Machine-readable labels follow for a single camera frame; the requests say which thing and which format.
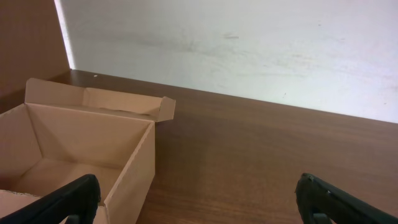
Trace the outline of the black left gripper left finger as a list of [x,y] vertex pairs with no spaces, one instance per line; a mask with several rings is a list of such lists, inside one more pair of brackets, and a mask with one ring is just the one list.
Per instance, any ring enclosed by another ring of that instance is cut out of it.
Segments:
[[86,174],[2,217],[1,224],[93,224],[100,200],[98,179]]

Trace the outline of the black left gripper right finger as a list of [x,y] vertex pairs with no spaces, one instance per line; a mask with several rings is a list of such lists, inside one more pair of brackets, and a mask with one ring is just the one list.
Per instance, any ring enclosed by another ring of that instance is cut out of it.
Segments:
[[295,194],[304,224],[397,224],[397,217],[367,204],[312,174],[301,175]]

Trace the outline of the brown cardboard box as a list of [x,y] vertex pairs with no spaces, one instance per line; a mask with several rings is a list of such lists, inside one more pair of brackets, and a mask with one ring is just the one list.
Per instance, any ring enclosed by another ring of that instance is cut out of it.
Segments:
[[1,115],[1,215],[85,174],[99,182],[95,223],[135,223],[155,175],[155,124],[175,100],[31,78]]

